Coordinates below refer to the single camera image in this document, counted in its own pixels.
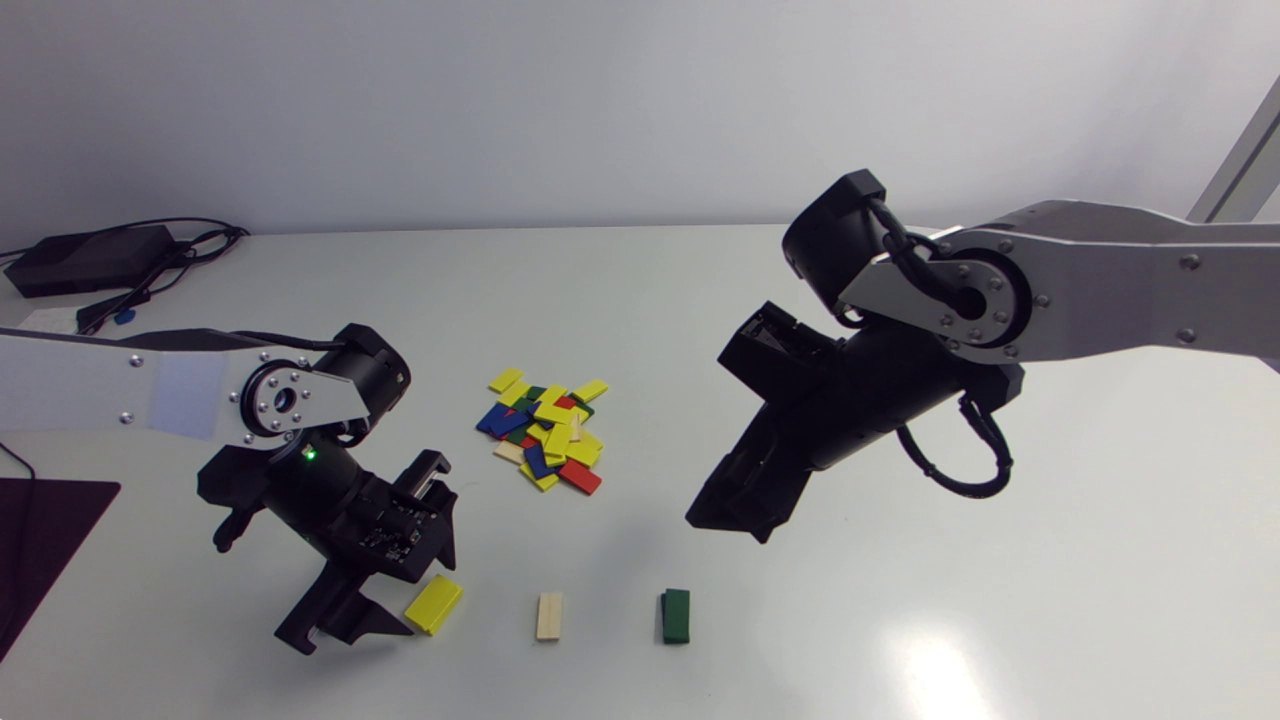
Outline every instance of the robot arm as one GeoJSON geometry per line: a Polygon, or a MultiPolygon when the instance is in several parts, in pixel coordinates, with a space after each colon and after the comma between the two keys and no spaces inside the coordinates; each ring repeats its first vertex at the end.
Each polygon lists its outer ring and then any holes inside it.
{"type": "Polygon", "coordinates": [[[104,341],[0,329],[6,373],[0,430],[152,429],[224,447],[198,473],[205,501],[230,509],[214,533],[230,550],[270,509],[326,560],[275,634],[315,651],[321,629],[347,643],[366,633],[411,634],[360,593],[383,573],[421,579],[434,560],[454,568],[449,464],[424,450],[394,483],[347,452],[404,395],[404,360],[372,329],[333,341],[207,329],[104,341]],[[303,352],[325,351],[315,364],[303,352]]]}
{"type": "Polygon", "coordinates": [[[896,433],[916,465],[966,497],[1009,483],[992,413],[1021,389],[1027,360],[1143,345],[1254,355],[1272,366],[1267,318],[1280,225],[1198,225],[1132,208],[1050,201],[938,237],[908,233],[867,170],[841,178],[787,229],[796,274],[842,324],[822,336],[772,304],[719,361],[764,400],[686,519],[765,542],[814,470],[896,433]],[[846,313],[856,311],[859,320],[846,313]],[[996,477],[961,483],[933,466],[906,424],[963,392],[960,410],[996,455],[996,477]]]}

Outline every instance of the power adapter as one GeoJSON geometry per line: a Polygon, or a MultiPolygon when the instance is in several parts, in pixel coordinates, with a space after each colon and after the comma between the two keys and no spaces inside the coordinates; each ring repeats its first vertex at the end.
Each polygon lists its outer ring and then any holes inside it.
{"type": "Polygon", "coordinates": [[[23,297],[133,288],[175,249],[164,225],[58,234],[37,242],[4,274],[23,297]]]}

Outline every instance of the green wooden block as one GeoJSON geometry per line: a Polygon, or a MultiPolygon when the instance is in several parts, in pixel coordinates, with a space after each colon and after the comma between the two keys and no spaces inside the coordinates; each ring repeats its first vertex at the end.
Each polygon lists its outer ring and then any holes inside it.
{"type": "Polygon", "coordinates": [[[662,642],[686,644],[689,642],[689,591],[667,588],[662,593],[662,642]]]}

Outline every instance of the wooden block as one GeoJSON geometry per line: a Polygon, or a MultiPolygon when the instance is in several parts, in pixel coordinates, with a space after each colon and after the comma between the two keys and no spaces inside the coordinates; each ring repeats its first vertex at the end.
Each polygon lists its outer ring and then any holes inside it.
{"type": "Polygon", "coordinates": [[[492,383],[489,383],[489,389],[492,389],[494,392],[503,392],[508,387],[511,387],[512,383],[515,383],[516,380],[518,380],[522,377],[525,377],[525,374],[521,373],[518,369],[516,369],[516,368],[507,368],[497,378],[494,378],[492,383]]]}
{"type": "Polygon", "coordinates": [[[529,425],[529,428],[525,432],[529,434],[529,437],[534,438],[539,443],[545,443],[547,436],[549,434],[550,430],[535,423],[532,425],[529,425]]]}
{"type": "Polygon", "coordinates": [[[590,402],[596,397],[604,395],[604,391],[609,389],[609,386],[604,380],[595,379],[585,386],[573,391],[573,397],[581,400],[582,402],[590,402]]]}
{"type": "Polygon", "coordinates": [[[544,592],[538,596],[538,642],[559,639],[561,619],[564,614],[564,593],[544,592]]]}
{"type": "Polygon", "coordinates": [[[547,433],[547,442],[543,443],[543,450],[549,455],[564,455],[572,437],[573,428],[570,425],[556,425],[547,433]]]}
{"type": "Polygon", "coordinates": [[[582,439],[579,442],[595,450],[604,450],[604,443],[600,442],[600,438],[593,436],[586,428],[582,428],[582,439]]]}
{"type": "Polygon", "coordinates": [[[556,474],[556,470],[547,466],[547,457],[543,455],[543,446],[540,445],[525,448],[525,464],[534,473],[534,478],[541,479],[556,474]]]}
{"type": "Polygon", "coordinates": [[[535,479],[534,484],[538,486],[538,489],[540,489],[543,492],[547,492],[547,491],[552,489],[552,487],[554,487],[556,483],[558,483],[558,482],[559,482],[559,475],[557,475],[556,473],[552,473],[550,475],[547,475],[545,478],[538,478],[538,479],[535,479]]]}
{"type": "Polygon", "coordinates": [[[593,495],[600,487],[600,477],[588,470],[577,460],[566,461],[564,466],[557,470],[556,474],[586,495],[593,495]]]}
{"type": "Polygon", "coordinates": [[[539,402],[538,410],[534,410],[534,418],[539,420],[548,420],[558,425],[567,425],[573,420],[573,414],[563,407],[557,407],[550,402],[539,402]]]}
{"type": "Polygon", "coordinates": [[[489,423],[489,432],[492,434],[502,437],[507,433],[512,433],[520,428],[524,428],[529,423],[531,423],[529,415],[525,415],[524,413],[516,413],[515,410],[508,410],[507,415],[489,423]]]}
{"type": "Polygon", "coordinates": [[[493,434],[493,430],[490,429],[489,425],[492,425],[497,420],[506,418],[508,410],[511,410],[511,407],[495,404],[493,407],[489,409],[488,413],[485,413],[484,418],[480,418],[480,421],[476,423],[476,429],[480,430],[481,433],[493,434]]]}
{"type": "Polygon", "coordinates": [[[424,633],[434,635],[440,630],[444,619],[453,611],[453,606],[462,598],[462,588],[457,583],[436,575],[426,583],[417,598],[410,603],[404,611],[404,618],[422,629],[424,633]]]}
{"type": "Polygon", "coordinates": [[[498,443],[498,447],[494,448],[493,454],[503,460],[515,462],[516,465],[525,461],[525,450],[511,442],[498,443]]]}
{"type": "Polygon", "coordinates": [[[561,397],[564,397],[564,386],[547,386],[547,389],[538,396],[538,402],[541,402],[543,407],[554,407],[561,397]]]}
{"type": "Polygon", "coordinates": [[[516,428],[507,433],[506,441],[513,445],[520,445],[525,442],[525,437],[529,434],[529,425],[516,428]]]}
{"type": "Polygon", "coordinates": [[[689,591],[667,588],[662,593],[662,642],[689,643],[689,591]]]}
{"type": "Polygon", "coordinates": [[[525,397],[526,392],[529,392],[529,383],[525,380],[516,380],[498,396],[498,402],[506,405],[507,407],[515,407],[516,404],[525,397]]]}
{"type": "Polygon", "coordinates": [[[596,464],[596,461],[600,460],[600,451],[599,451],[599,448],[591,447],[591,446],[586,445],[585,442],[571,442],[571,443],[568,443],[568,450],[564,451],[564,455],[570,460],[577,460],[579,462],[581,462],[582,465],[586,465],[588,468],[594,466],[596,464]]]}

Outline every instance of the blue object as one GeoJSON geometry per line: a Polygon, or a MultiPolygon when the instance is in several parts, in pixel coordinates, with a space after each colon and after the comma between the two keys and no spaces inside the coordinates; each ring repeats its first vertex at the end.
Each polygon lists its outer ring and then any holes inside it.
{"type": "Polygon", "coordinates": [[[479,423],[476,423],[476,429],[480,430],[481,433],[489,433],[497,437],[493,432],[493,424],[497,423],[498,420],[502,420],[507,415],[507,410],[511,410],[511,407],[507,407],[506,405],[502,405],[499,402],[494,402],[493,407],[488,413],[485,413],[484,418],[480,418],[479,423]]]}
{"type": "Polygon", "coordinates": [[[512,413],[511,415],[498,418],[497,420],[489,423],[489,432],[498,437],[502,437],[517,428],[527,425],[529,423],[530,423],[529,415],[516,411],[512,413]]]}
{"type": "Polygon", "coordinates": [[[525,462],[529,462],[529,469],[534,471],[534,477],[539,480],[556,473],[556,470],[547,466],[547,456],[543,455],[543,446],[540,445],[525,448],[525,462]]]}

